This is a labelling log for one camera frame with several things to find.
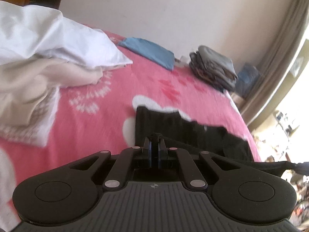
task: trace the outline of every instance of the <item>blue garment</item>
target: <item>blue garment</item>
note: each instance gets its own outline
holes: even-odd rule
[[[141,55],[168,70],[173,70],[175,63],[174,53],[141,38],[129,37],[118,43],[119,46]]]

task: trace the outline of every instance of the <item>bed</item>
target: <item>bed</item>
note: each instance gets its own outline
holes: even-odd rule
[[[123,38],[106,32],[115,43]],[[118,154],[134,145],[138,105],[170,112],[188,120],[223,125],[248,140],[255,161],[260,157],[252,136],[228,93],[197,80],[187,66],[172,72],[127,49],[119,49],[132,65],[105,71],[96,85],[61,89],[58,112],[46,147],[0,139],[0,227],[18,223],[10,201],[14,188],[30,176],[100,150]]]

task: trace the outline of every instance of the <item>metal pin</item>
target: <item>metal pin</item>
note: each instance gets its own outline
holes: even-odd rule
[[[106,187],[118,187],[120,185],[120,182],[116,180],[109,180],[109,181],[106,181],[104,185]]]
[[[192,187],[203,187],[205,186],[205,184],[206,184],[205,181],[202,181],[202,180],[193,180],[190,182],[190,185]]]

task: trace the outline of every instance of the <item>beige curtain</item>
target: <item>beige curtain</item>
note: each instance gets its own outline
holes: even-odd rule
[[[246,124],[259,115],[287,74],[308,26],[308,8],[309,0],[292,1],[276,40],[257,66],[262,76],[240,109]]]

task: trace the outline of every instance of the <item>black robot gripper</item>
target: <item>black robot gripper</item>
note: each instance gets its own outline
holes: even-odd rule
[[[298,231],[283,179],[203,151],[146,138],[33,176],[13,193],[14,231]]]

